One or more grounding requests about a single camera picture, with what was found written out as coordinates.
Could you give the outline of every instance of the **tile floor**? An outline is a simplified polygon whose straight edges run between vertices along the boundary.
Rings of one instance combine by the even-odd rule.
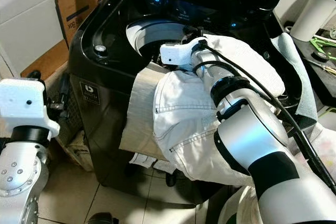
[[[144,189],[148,194],[157,193],[160,190],[157,177],[148,177],[152,181]],[[132,196],[99,185],[94,173],[71,163],[60,163],[41,193],[38,224],[83,224],[102,211],[110,212],[121,224],[203,224],[207,202],[183,209],[181,205]]]

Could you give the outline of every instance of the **gray towel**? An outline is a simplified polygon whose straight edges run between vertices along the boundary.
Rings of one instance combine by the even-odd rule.
[[[285,59],[294,67],[300,77],[302,84],[301,99],[295,112],[299,115],[299,126],[305,128],[317,122],[316,104],[313,90],[305,66],[296,50],[295,44],[290,35],[283,33],[280,36],[271,39],[275,48],[285,57]]]

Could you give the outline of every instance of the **washer logo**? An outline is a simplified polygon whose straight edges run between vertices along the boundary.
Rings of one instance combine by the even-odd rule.
[[[84,100],[100,105],[98,88],[83,82],[79,83]]]
[[[85,89],[89,91],[90,93],[93,93],[93,87],[85,85]]]

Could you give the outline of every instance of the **cardboard box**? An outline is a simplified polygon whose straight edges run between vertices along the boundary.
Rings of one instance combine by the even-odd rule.
[[[101,0],[56,0],[68,46],[80,24],[100,2]]]
[[[41,79],[46,80],[68,59],[69,50],[65,40],[62,40],[23,70],[21,77],[27,77],[34,70],[39,70]]]

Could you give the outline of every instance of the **white fabric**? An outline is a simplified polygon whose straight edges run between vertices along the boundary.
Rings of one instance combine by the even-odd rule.
[[[254,187],[244,186],[227,200],[218,224],[226,224],[234,214],[237,214],[236,224],[263,224]]]
[[[164,157],[191,180],[226,185],[253,185],[249,176],[232,170],[214,143],[219,121],[200,78],[174,71],[155,91],[154,137]]]
[[[212,48],[250,72],[274,96],[284,92],[275,69],[246,43],[231,37],[206,37]],[[217,150],[216,107],[202,80],[192,72],[169,72],[159,81],[153,119],[154,137],[164,157],[189,179],[253,185],[251,177],[232,170]]]
[[[141,165],[145,168],[149,168],[157,159],[140,153],[135,153],[133,158],[129,161],[130,164]]]
[[[153,168],[162,170],[169,174],[173,174],[176,170],[175,166],[173,166],[170,162],[164,160],[156,161],[156,163],[153,165]]]
[[[278,97],[284,93],[285,84],[277,74],[276,70],[247,43],[232,37],[208,34],[205,36],[211,42],[211,44],[209,44],[210,47],[216,49],[226,58],[244,68],[266,87],[273,96]],[[241,71],[238,70],[238,72],[242,76],[248,78]],[[261,91],[258,85],[251,80],[250,82],[252,86]]]

